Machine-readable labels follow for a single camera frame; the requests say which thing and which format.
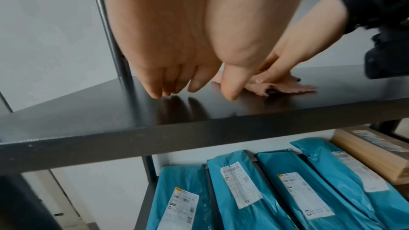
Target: teal package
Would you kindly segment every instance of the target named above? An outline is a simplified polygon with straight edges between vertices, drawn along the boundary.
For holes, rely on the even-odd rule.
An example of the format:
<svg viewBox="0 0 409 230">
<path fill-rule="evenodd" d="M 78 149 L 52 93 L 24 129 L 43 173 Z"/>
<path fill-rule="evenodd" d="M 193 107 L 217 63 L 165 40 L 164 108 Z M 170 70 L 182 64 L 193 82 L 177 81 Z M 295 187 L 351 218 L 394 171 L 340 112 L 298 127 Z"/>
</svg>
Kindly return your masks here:
<svg viewBox="0 0 409 230">
<path fill-rule="evenodd" d="M 214 229 L 205 165 L 162 168 L 146 229 Z"/>
<path fill-rule="evenodd" d="M 409 229 L 409 203 L 379 175 L 321 138 L 291 142 L 350 203 L 387 230 Z"/>
<path fill-rule="evenodd" d="M 257 158 L 306 230 L 382 229 L 341 197 L 291 149 L 261 152 Z"/>
<path fill-rule="evenodd" d="M 218 156 L 207 165 L 225 230 L 298 229 L 245 151 Z"/>
</svg>

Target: wall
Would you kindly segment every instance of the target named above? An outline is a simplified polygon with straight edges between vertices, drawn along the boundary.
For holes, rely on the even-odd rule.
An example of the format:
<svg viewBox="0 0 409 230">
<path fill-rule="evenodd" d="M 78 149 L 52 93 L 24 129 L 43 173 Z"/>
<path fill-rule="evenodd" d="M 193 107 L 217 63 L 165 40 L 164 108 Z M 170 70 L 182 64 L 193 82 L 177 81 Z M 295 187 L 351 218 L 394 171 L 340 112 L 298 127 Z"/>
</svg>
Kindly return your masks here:
<svg viewBox="0 0 409 230">
<path fill-rule="evenodd" d="M 304 0 L 294 20 L 319 0 Z M 0 0 L 0 91 L 17 111 L 116 77 L 95 0 Z M 300 66 L 362 64 L 374 32 L 358 30 Z M 257 142 L 286 147 L 289 136 Z M 156 156 L 156 165 L 203 162 L 255 142 Z M 146 188 L 139 158 L 54 169 L 87 223 L 101 230 L 134 227 Z"/>
</svg>

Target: label on cardboard box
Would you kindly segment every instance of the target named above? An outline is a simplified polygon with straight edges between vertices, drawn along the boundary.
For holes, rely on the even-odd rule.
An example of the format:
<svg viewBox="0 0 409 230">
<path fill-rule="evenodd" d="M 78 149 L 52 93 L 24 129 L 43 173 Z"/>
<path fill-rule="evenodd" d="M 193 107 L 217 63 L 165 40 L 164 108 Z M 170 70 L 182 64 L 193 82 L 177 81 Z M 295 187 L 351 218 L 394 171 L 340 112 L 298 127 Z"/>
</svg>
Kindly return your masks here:
<svg viewBox="0 0 409 230">
<path fill-rule="evenodd" d="M 175 188 L 158 230 L 191 230 L 199 195 Z"/>
<path fill-rule="evenodd" d="M 239 209 L 263 198 L 257 186 L 239 162 L 220 168 L 220 172 L 229 186 Z"/>
<path fill-rule="evenodd" d="M 335 215 L 299 173 L 279 174 L 278 177 L 306 218 L 316 219 Z"/>
<path fill-rule="evenodd" d="M 382 149 L 385 149 L 387 151 L 391 152 L 409 152 L 408 149 L 400 147 L 398 145 L 392 144 L 388 141 L 386 141 L 383 138 L 380 138 L 376 136 L 374 133 L 368 131 L 368 130 L 354 130 L 353 133 L 357 134 L 361 138 L 371 142 L 375 146 L 378 146 Z"/>
<path fill-rule="evenodd" d="M 345 152 L 332 152 L 332 154 L 341 160 L 349 169 L 351 169 L 362 181 L 363 190 L 367 193 L 389 190 L 386 181 Z"/>
</svg>

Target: crumpled cloth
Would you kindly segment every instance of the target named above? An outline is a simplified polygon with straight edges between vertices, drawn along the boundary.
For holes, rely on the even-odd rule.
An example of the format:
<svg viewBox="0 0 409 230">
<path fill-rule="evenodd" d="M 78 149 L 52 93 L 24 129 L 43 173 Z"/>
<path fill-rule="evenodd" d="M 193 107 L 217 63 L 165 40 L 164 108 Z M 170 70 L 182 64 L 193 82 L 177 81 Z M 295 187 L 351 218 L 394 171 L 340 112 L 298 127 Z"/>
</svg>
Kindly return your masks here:
<svg viewBox="0 0 409 230">
<path fill-rule="evenodd" d="M 217 72 L 212 81 L 221 83 L 222 74 L 222 71 Z M 300 81 L 300 78 L 288 74 L 287 76 L 284 76 L 282 79 L 280 79 L 280 81 L 275 83 L 255 83 L 255 80 L 251 79 L 244 88 L 260 96 L 269 96 L 270 94 L 275 93 L 300 94 L 305 92 L 317 91 L 317 88 L 315 86 L 301 85 L 299 83 Z"/>
</svg>

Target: shelving unit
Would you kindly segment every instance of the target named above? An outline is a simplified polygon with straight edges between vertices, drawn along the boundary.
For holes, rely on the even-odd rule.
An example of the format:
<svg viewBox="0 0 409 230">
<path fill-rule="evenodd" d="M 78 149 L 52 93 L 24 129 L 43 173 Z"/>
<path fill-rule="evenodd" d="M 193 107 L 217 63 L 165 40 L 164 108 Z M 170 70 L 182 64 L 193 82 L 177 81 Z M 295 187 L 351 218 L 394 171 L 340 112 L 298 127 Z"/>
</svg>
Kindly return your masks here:
<svg viewBox="0 0 409 230">
<path fill-rule="evenodd" d="M 153 154 L 370 123 L 393 134 L 409 117 L 409 78 L 369 80 L 363 66 L 294 70 L 317 93 L 265 99 L 244 92 L 229 102 L 210 83 L 196 94 L 151 99 L 131 77 L 103 0 L 97 3 L 118 79 L 0 117 L 0 175 L 142 156 L 149 186 L 137 230 L 146 226 L 156 189 Z"/>
</svg>

